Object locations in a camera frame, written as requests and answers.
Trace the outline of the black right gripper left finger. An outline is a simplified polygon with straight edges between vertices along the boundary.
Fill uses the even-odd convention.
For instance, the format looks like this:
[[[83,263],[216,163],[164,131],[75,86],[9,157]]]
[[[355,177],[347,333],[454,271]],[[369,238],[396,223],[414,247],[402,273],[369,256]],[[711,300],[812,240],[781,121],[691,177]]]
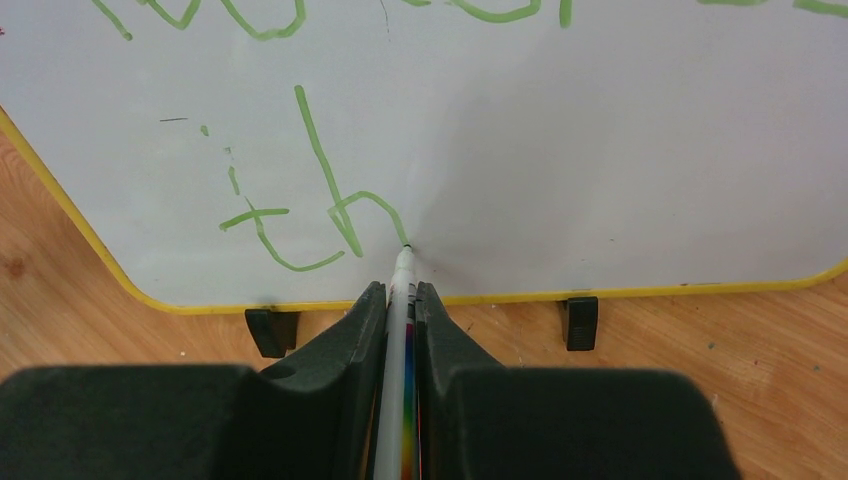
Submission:
[[[263,370],[86,365],[1,385],[5,479],[358,479],[368,456],[386,289]]]

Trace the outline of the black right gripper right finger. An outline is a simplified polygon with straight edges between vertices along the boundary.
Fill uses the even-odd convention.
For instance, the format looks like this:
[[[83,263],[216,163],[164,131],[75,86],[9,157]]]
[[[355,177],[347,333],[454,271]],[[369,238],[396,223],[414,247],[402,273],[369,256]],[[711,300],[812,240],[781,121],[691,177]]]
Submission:
[[[449,316],[415,302],[426,479],[737,479],[709,400],[641,368],[501,364]]]

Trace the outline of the green capped white marker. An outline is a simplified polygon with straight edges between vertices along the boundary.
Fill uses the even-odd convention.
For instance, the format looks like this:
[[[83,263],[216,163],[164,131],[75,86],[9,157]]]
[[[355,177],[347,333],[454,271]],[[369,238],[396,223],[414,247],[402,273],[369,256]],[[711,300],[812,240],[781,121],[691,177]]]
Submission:
[[[374,479],[417,479],[420,474],[414,264],[413,249],[406,245],[396,259],[387,304]]]

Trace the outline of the yellow framed whiteboard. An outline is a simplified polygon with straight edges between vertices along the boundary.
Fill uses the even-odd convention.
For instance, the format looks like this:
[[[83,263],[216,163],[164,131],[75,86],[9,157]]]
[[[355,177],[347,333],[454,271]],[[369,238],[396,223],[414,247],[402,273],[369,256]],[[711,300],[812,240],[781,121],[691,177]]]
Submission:
[[[843,1],[5,1],[1,129],[157,309],[847,268]]]

